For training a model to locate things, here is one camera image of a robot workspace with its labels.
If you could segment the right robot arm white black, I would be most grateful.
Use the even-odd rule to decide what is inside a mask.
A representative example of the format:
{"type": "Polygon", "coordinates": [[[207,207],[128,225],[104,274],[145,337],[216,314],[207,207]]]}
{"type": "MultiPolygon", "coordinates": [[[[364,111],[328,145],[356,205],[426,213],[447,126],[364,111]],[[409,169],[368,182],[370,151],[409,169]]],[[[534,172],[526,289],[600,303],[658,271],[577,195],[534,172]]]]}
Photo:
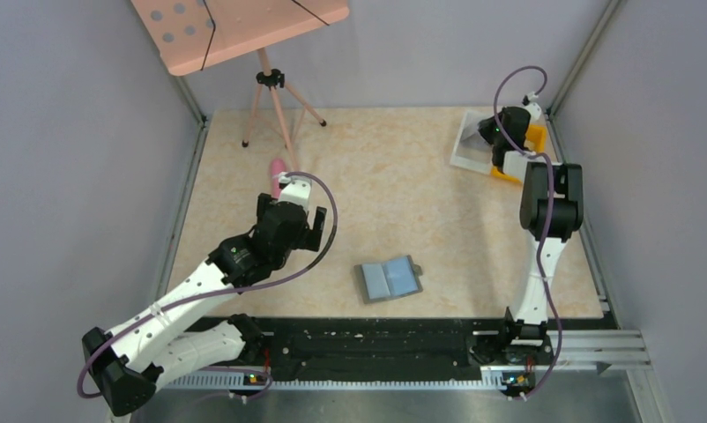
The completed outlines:
{"type": "Polygon", "coordinates": [[[548,303],[555,268],[572,234],[584,221],[583,169],[554,162],[544,152],[525,146],[526,132],[536,118],[531,106],[504,107],[478,123],[479,135],[491,147],[493,170],[522,182],[519,223],[530,245],[525,287],[507,308],[504,328],[496,340],[499,356],[519,363],[546,340],[548,303]]]}

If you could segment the grey-green leather card holder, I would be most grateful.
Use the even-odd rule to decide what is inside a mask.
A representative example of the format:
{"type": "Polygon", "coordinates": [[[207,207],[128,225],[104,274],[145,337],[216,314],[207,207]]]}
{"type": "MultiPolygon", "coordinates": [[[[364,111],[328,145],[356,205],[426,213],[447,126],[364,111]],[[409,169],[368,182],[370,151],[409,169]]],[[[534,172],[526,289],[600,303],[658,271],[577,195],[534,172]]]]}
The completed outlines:
{"type": "Polygon", "coordinates": [[[422,268],[410,255],[353,267],[364,304],[394,301],[423,292],[422,268]]]}

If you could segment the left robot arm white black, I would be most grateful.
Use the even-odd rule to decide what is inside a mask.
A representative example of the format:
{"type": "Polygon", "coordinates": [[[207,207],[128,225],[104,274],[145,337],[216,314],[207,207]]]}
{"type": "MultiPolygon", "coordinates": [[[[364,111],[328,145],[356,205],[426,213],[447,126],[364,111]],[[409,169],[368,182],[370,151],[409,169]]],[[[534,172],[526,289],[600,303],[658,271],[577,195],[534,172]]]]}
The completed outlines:
{"type": "Polygon", "coordinates": [[[190,326],[244,293],[283,285],[314,269],[339,229],[337,202],[328,200],[330,206],[317,207],[309,222],[307,195],[259,195],[249,231],[221,241],[183,282],[129,320],[107,330],[93,327],[82,337],[78,396],[101,397],[122,417],[196,370],[257,361],[265,336],[252,317],[231,315],[199,332],[190,326]]]}

